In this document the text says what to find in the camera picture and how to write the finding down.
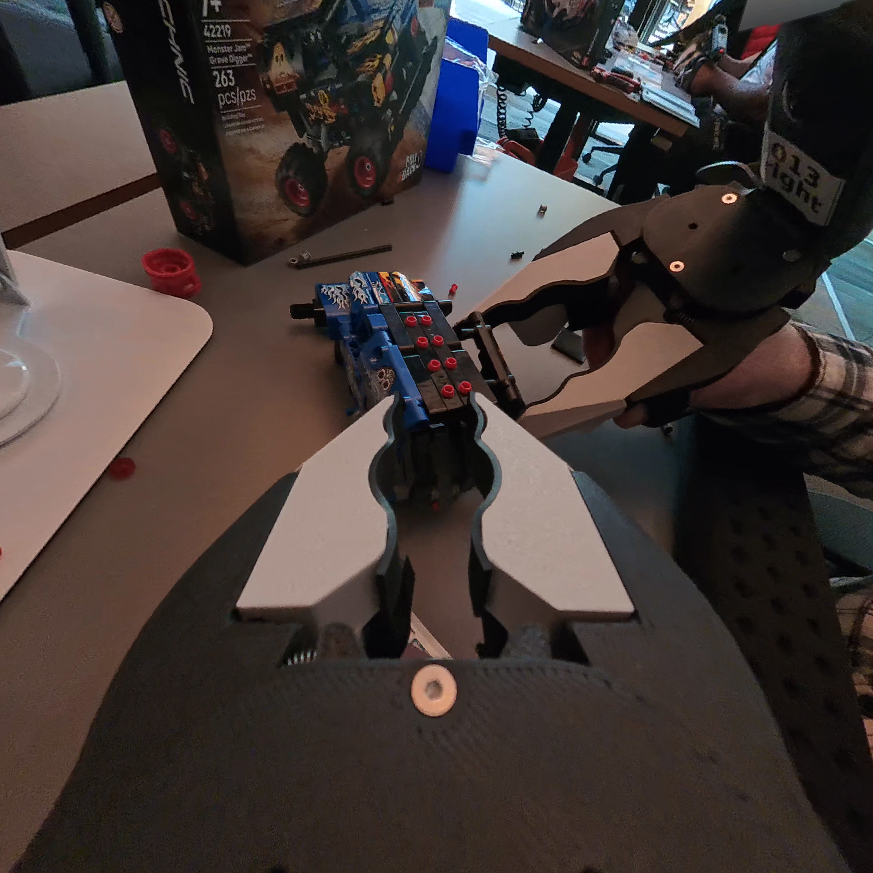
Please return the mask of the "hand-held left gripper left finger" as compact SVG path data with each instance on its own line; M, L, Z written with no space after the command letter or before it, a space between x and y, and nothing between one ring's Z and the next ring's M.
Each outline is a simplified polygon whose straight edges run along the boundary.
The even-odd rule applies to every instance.
M391 396L311 456L236 602L246 621L297 627L287 656L402 656L416 575L401 554Z

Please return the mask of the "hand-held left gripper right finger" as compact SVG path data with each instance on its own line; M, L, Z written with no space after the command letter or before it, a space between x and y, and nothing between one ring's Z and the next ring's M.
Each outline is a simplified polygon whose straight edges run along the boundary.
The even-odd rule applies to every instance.
M472 525L482 656L533 628L547 653L578 623L625 624L635 606L569 464L484 394L472 394L483 496Z

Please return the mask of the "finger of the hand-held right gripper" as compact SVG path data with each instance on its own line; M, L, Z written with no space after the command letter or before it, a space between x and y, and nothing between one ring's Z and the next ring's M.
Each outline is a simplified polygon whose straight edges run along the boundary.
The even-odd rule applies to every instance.
M492 329L510 324L522 342L551 342L570 322L578 290L609 276L619 256L612 233L534 260L465 317Z
M535 438L594 429L628 409L631 396L697 351L693 333L676 323L643 322L604 364L568 373L551 396L527 401L518 419Z

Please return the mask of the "blue black brick truck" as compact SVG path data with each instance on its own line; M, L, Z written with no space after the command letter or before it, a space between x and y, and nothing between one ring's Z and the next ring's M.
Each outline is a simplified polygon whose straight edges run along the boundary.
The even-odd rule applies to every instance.
M492 328L481 313L449 323L453 302L399 271L355 271L319 283L312 302L290 306L334 344L354 413L398 399L402 435L390 463L391 503L444 509L474 486L473 394L512 419L525 403Z

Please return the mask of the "another person's forearm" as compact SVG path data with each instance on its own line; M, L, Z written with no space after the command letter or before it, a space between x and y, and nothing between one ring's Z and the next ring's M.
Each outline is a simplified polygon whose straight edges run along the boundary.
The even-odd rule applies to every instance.
M746 53L708 59L698 46L687 47L674 67L677 84L696 101L711 100L739 122L762 124L768 113L780 25L751 31Z

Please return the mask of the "grey desk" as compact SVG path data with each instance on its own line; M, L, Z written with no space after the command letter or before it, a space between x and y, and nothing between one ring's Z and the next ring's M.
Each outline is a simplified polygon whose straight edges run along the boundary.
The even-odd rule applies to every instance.
M606 209L598 196L519 160L459 160L428 171L304 249L315 255L391 243L389 268L447 291L468 311L512 277L511 254L536 255ZM291 321L315 281L289 255L250 267L176 233L160 191L28 241L19 252L132 285L141 257L184 248L213 334L121 450L138 465L102 476L2 602L2 871L25 851L77 761L121 661L172 586L230 525L339 434L346 383L328 341Z

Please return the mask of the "person's right hand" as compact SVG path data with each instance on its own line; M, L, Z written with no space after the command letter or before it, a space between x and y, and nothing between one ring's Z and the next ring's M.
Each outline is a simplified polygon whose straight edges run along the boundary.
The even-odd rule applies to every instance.
M782 405L802 396L817 372L817 354L805 331L786 323L762 341L721 379L689 392L679 417L688 412L729 411Z

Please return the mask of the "wooden background table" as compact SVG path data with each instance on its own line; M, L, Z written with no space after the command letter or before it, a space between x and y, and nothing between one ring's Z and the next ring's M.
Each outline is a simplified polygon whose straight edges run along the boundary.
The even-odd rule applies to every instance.
M636 124L654 126L674 137L696 128L695 123L665 112L636 95L628 95L614 85L596 81L590 72L577 69L550 47L536 42L521 29L521 19L517 15L492 21L486 28L489 47L496 56L525 70L510 76L545 91L550 100L563 105L578 105L590 117L616 112Z

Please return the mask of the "blue storage bin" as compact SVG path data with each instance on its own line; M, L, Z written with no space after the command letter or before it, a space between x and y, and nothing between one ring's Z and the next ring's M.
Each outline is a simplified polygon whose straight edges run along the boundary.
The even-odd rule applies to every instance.
M428 169L453 173L460 156L473 154L491 73L488 31L451 17L424 161Z

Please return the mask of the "black axle rod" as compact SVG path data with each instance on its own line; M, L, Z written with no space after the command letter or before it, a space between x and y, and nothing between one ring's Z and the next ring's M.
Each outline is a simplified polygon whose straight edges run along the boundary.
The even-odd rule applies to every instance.
M323 256L313 256L310 252L305 251L289 258L287 265L295 269L311 269L333 264L348 263L350 261L371 256L387 255L392 253L393 249L393 244L384 243Z

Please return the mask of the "dark perforated panel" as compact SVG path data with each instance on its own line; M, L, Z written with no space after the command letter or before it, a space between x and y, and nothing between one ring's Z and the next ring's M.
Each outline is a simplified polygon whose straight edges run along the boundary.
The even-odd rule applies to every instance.
M801 474L694 440L674 555L738 643L807 797L853 871L872 871L872 769Z

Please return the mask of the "black picture box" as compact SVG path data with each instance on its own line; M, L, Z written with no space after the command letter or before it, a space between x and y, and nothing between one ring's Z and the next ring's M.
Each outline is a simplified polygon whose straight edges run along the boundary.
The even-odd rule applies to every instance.
M526 1L520 27L580 70L602 59L623 1Z

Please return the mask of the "white book stand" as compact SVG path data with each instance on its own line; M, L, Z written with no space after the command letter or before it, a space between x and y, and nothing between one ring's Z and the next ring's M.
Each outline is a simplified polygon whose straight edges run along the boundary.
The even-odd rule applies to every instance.
M6 597L211 339L193 302L14 252L2 302Z

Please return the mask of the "large red wheel hub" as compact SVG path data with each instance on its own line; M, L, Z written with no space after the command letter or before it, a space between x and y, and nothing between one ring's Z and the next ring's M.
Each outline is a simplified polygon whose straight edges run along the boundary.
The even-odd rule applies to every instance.
M179 249L153 250L141 259L154 291L175 298L189 299L202 289L193 257Z

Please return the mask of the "monster truck set box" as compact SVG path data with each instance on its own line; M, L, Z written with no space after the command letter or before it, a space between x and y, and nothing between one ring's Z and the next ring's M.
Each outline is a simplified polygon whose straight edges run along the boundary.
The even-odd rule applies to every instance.
M451 2L102 12L180 234L247 266L419 183Z

